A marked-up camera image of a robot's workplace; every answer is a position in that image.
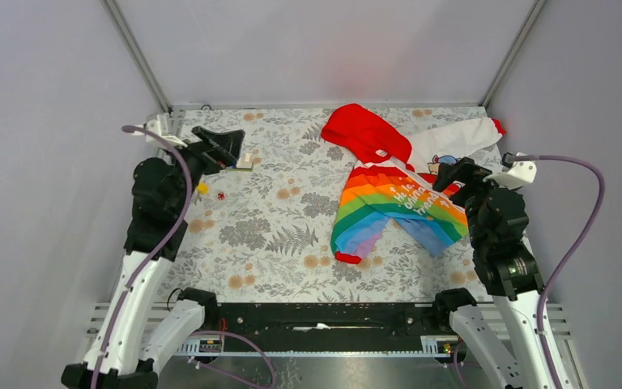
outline work surface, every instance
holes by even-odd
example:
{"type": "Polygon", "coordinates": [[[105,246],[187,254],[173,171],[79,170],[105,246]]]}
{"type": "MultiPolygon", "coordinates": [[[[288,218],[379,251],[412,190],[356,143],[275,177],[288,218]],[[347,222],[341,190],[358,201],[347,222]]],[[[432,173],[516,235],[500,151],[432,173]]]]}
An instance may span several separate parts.
{"type": "MultiPolygon", "coordinates": [[[[454,369],[440,367],[430,358],[388,357],[314,357],[271,358],[277,371],[280,389],[385,389],[428,388],[459,389],[454,369]]],[[[474,361],[470,356],[466,361],[474,361]]],[[[259,385],[268,385],[271,374],[258,357],[220,357],[212,362],[220,369],[232,371],[259,385]]],[[[495,388],[481,369],[464,366],[462,374],[470,387],[495,388]]],[[[161,371],[159,388],[246,389],[238,383],[206,369],[196,370],[186,357],[173,357],[161,371]]]]}
{"type": "MultiPolygon", "coordinates": [[[[464,237],[432,257],[390,222],[374,251],[359,265],[330,252],[339,197],[356,162],[347,150],[320,138],[332,109],[187,111],[181,137],[197,141],[194,126],[225,132],[244,129],[243,153],[253,172],[204,177],[187,213],[188,233],[158,301],[177,287],[215,292],[219,301],[354,302],[432,301],[444,289],[466,287],[489,301],[473,270],[464,237]],[[224,199],[218,199],[222,192],[224,199]]],[[[486,116],[484,109],[373,109],[403,134],[486,116]]],[[[499,171],[496,146],[475,162],[499,171]]]]}

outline yellow object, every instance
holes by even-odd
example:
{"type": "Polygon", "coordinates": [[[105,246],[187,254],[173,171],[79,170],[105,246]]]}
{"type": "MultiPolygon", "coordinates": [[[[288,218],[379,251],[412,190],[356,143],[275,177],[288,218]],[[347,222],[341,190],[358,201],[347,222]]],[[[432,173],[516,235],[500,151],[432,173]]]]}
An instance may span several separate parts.
{"type": "Polygon", "coordinates": [[[199,185],[197,185],[197,191],[201,193],[202,195],[205,195],[206,192],[208,192],[208,185],[204,184],[203,182],[200,182],[199,185]]]}

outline white sleeve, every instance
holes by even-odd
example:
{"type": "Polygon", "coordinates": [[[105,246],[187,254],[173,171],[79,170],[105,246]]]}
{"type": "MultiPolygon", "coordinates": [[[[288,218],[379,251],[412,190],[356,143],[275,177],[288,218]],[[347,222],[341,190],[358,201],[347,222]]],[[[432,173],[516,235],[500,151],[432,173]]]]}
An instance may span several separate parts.
{"type": "Polygon", "coordinates": [[[478,118],[408,135],[412,149],[409,164],[417,173],[427,173],[428,162],[433,162],[433,157],[453,156],[459,159],[469,156],[495,144],[503,131],[491,118],[478,118]]]}

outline white panel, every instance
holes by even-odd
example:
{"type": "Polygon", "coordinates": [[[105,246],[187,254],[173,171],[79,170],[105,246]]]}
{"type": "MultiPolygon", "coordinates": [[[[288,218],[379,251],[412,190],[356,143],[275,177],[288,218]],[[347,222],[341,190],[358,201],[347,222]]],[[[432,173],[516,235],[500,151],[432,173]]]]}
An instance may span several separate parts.
{"type": "Polygon", "coordinates": [[[101,2],[0,0],[0,388],[62,388],[152,153],[120,127],[156,111],[101,2]]]}
{"type": "MultiPolygon", "coordinates": [[[[604,173],[602,212],[554,293],[590,387],[622,387],[622,1],[549,2],[490,112],[510,150],[588,160],[604,173]]],[[[522,191],[545,279],[597,195],[584,168],[538,162],[522,191]]]]}
{"type": "Polygon", "coordinates": [[[532,0],[121,0],[174,105],[477,102],[532,0]]]}

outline clothing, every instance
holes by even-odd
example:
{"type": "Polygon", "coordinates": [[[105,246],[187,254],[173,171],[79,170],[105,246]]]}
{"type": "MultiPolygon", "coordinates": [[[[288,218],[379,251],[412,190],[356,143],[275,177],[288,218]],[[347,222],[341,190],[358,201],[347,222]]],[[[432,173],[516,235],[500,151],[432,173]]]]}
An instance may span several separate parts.
{"type": "Polygon", "coordinates": [[[453,164],[493,145],[504,133],[498,121],[480,118],[404,136],[360,105],[335,110],[321,137],[359,158],[344,187],[330,239],[335,258],[359,263],[390,218],[433,255],[461,239],[468,231],[466,216],[448,199],[458,186],[441,194],[431,184],[440,164],[453,164]]]}

